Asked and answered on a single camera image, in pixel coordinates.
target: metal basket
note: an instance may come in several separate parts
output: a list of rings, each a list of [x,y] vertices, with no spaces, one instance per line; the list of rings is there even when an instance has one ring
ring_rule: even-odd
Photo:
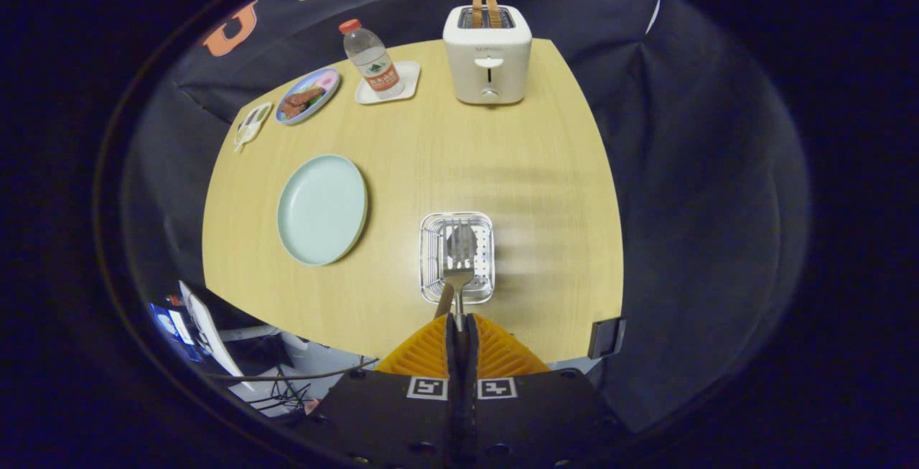
[[[427,302],[438,303],[444,290],[445,226],[447,221],[459,220],[470,224],[476,237],[473,261],[475,277],[463,288],[463,305],[480,305],[495,294],[495,229],[482,213],[437,213],[421,223],[419,281],[421,295]]]

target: white toaster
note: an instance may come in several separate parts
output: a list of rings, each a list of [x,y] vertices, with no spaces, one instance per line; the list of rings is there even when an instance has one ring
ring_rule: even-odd
[[[473,105],[506,105],[523,99],[533,35],[523,15],[499,6],[500,27],[472,27],[472,6],[453,8],[444,43],[457,99]],[[483,19],[492,18],[483,11]]]

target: toaster lever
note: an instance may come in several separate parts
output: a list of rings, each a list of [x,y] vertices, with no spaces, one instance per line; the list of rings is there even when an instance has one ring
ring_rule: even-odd
[[[495,69],[500,67],[505,61],[501,57],[477,57],[475,64],[483,69]]]

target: fork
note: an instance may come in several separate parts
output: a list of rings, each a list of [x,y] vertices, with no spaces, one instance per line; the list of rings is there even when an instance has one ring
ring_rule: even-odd
[[[447,280],[447,286],[456,290],[456,324],[457,330],[462,331],[462,289],[475,277],[476,237],[472,226],[469,223],[463,224],[461,220],[451,220],[447,227],[453,227],[453,233],[447,239],[447,257],[452,263],[444,266],[444,279]],[[447,288],[444,289],[441,299],[445,296],[449,299]]]

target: white saucer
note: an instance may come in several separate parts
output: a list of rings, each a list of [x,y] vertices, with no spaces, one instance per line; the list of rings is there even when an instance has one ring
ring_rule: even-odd
[[[380,99],[377,93],[367,84],[367,80],[360,80],[358,90],[354,92],[354,99],[357,99],[361,105],[376,105],[377,103],[398,101],[414,96],[414,89],[418,87],[418,78],[421,77],[421,66],[416,61],[396,61],[395,67],[399,77],[405,83],[405,88],[399,96]]]

